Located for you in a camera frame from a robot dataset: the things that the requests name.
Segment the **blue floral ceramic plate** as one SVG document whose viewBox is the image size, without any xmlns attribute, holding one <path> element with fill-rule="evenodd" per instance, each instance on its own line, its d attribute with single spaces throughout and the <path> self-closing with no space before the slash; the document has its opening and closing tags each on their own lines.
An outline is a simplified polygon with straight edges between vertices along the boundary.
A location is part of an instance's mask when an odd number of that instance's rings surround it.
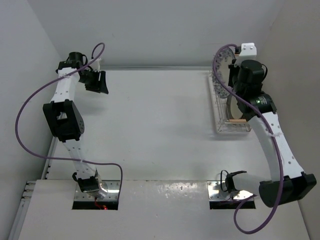
<svg viewBox="0 0 320 240">
<path fill-rule="evenodd" d="M 236 57 L 233 50 L 230 47 L 228 47 L 225 48 L 223 51 L 216 53 L 212 62 L 212 68 L 215 68 L 216 75 L 219 77 L 220 81 L 223 82 L 223 84 L 229 88 L 230 91 L 232 90 L 232 87 L 228 86 L 230 74 L 229 64 L 231 64 L 232 60 L 235 59 Z M 230 95 L 230 93 L 225 88 L 223 88 L 222 85 L 217 81 L 217 78 L 213 71 L 212 82 L 214 92 L 219 98 L 226 99 Z"/>
</svg>

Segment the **brown rim cream plate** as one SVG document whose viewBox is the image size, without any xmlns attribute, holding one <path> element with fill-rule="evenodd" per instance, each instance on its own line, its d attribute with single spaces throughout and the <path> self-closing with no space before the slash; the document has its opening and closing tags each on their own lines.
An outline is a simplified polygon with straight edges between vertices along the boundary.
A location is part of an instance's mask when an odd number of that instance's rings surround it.
<svg viewBox="0 0 320 240">
<path fill-rule="evenodd" d="M 233 95 L 229 95 L 226 100 L 226 115 L 231 120 L 243 119 L 243 113 L 238 108 L 238 101 Z"/>
</svg>

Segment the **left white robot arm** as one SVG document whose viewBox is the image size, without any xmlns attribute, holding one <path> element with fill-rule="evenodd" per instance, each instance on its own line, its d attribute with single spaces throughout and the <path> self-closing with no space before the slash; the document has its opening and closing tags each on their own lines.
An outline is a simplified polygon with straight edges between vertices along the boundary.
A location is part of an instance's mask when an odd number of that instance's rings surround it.
<svg viewBox="0 0 320 240">
<path fill-rule="evenodd" d="M 95 199 L 103 199 L 108 194 L 108 187 L 101 180 L 97 168 L 85 162 L 85 122 L 74 99 L 77 83 L 84 84 L 87 91 L 99 94 L 108 94 L 109 90 L 105 71 L 92 67 L 82 70 L 87 63 L 87 57 L 80 52 L 69 53 L 67 60 L 59 63 L 56 72 L 61 80 L 50 103 L 44 104 L 42 110 L 52 135 L 63 143 L 74 160 L 72 178 L 81 192 Z"/>
</svg>

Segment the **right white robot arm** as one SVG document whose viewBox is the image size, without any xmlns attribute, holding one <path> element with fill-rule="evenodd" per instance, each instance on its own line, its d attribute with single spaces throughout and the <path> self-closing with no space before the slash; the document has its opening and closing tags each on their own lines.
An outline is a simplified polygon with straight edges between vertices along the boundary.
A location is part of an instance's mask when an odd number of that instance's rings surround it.
<svg viewBox="0 0 320 240">
<path fill-rule="evenodd" d="M 254 130 L 270 172 L 270 179 L 245 170 L 228 173 L 225 187 L 229 193 L 246 190 L 258 195 L 269 208 L 303 199 L 317 184 L 314 174 L 305 173 L 293 155 L 279 123 L 276 105 L 262 90 L 267 67 L 257 60 L 244 60 L 229 67 L 229 85 L 237 107 Z"/>
</svg>

